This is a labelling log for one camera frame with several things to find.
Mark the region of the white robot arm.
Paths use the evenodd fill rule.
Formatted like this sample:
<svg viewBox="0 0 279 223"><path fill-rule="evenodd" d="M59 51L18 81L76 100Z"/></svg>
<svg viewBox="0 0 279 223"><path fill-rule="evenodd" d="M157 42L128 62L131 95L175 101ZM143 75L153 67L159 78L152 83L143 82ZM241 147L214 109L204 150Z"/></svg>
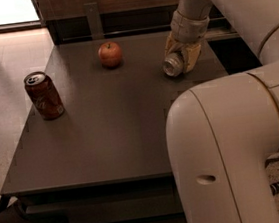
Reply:
<svg viewBox="0 0 279 223"><path fill-rule="evenodd" d="M260 67L202 83L170 108L166 137L187 223L279 223L265 172L279 152L279 0L180 0L179 42L202 38L216 6Z"/></svg>

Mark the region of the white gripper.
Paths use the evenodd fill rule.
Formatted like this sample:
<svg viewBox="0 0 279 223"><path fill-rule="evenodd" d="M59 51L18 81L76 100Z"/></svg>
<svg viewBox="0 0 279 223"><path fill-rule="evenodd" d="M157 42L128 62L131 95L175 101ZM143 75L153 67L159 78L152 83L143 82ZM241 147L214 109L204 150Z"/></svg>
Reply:
<svg viewBox="0 0 279 223"><path fill-rule="evenodd" d="M199 40L206 34L210 19L192 20L178 11L173 13L170 24L172 32L166 38L164 56L179 52L184 57L184 73L188 73L198 61L202 48Z"/></svg>

